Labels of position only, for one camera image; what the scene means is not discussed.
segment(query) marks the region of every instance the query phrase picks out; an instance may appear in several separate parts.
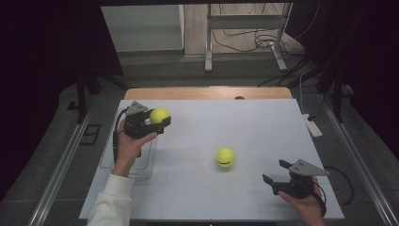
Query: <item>metal stand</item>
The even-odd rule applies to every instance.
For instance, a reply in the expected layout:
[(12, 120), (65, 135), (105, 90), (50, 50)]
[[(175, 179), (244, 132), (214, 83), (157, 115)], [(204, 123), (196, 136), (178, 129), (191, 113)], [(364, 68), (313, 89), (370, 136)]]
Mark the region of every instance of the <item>metal stand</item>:
[(292, 3), (287, 3), (282, 15), (212, 15), (211, 4), (208, 4), (205, 71), (208, 73), (212, 71), (212, 29), (278, 29), (271, 50), (279, 65), (279, 70), (286, 72), (287, 66), (281, 57), (279, 43), (287, 24), (291, 5)]

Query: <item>white table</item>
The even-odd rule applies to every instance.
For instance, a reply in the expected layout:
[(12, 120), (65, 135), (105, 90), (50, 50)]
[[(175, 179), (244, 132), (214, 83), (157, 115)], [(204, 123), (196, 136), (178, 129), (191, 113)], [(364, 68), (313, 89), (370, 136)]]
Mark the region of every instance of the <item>white table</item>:
[[(299, 218), (295, 209), (273, 195), (262, 174), (288, 182), (284, 159), (299, 158), (322, 168), (295, 99), (137, 100), (149, 109), (167, 108), (172, 123), (158, 136), (147, 180), (135, 182), (132, 219), (184, 221), (278, 221)], [(124, 100), (120, 108), (132, 101)], [(219, 147), (235, 150), (229, 169), (215, 163)], [(110, 144), (104, 159), (112, 159)], [(110, 169), (97, 168), (80, 218), (87, 218)], [(327, 177), (325, 218), (343, 218)]]

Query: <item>wrist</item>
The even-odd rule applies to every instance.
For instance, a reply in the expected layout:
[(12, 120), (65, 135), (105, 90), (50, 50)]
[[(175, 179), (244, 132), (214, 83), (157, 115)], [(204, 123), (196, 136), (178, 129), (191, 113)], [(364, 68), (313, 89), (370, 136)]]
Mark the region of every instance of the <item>wrist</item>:
[(129, 162), (118, 159), (117, 162), (115, 163), (115, 167), (112, 171), (112, 174), (122, 177), (128, 177), (130, 168), (133, 166), (134, 162), (135, 161)]
[(309, 226), (326, 226), (324, 220), (322, 218), (314, 219), (308, 222)]

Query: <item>table surface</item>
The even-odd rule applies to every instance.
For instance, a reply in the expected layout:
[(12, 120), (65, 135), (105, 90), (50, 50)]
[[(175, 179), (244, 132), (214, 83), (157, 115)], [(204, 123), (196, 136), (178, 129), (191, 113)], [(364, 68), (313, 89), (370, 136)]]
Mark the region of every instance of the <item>table surface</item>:
[[(246, 100), (234, 101), (236, 96)], [(271, 187), (262, 180), (262, 173), (275, 181), (289, 180), (288, 171), (279, 166), (280, 159), (294, 163), (303, 158), (323, 167), (288, 89), (130, 89), (125, 99), (120, 109), (131, 100), (138, 100), (149, 108), (165, 106), (172, 115), (172, 124), (157, 139), (151, 177), (133, 187), (135, 204), (131, 218), (205, 221), (299, 218), (294, 208), (274, 196)], [(237, 158), (231, 168), (222, 169), (215, 163), (214, 155), (216, 147), (226, 143), (235, 149)], [(112, 161), (110, 154), (110, 147), (106, 147), (104, 156), (109, 155)], [(87, 217), (109, 172), (110, 168), (97, 168), (80, 218)], [(319, 183), (329, 200), (326, 218), (343, 218), (328, 178), (319, 178)]]

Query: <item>power strip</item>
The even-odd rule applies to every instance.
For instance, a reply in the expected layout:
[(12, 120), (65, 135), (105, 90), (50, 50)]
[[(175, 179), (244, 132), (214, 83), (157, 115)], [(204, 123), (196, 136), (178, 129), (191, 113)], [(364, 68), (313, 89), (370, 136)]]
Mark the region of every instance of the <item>power strip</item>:
[(303, 121), (306, 123), (306, 126), (308, 126), (309, 132), (311, 132), (312, 137), (320, 137), (322, 136), (322, 132), (319, 130), (319, 127), (317, 127), (316, 123), (314, 121), (309, 121), (308, 120), (309, 114), (303, 114)]

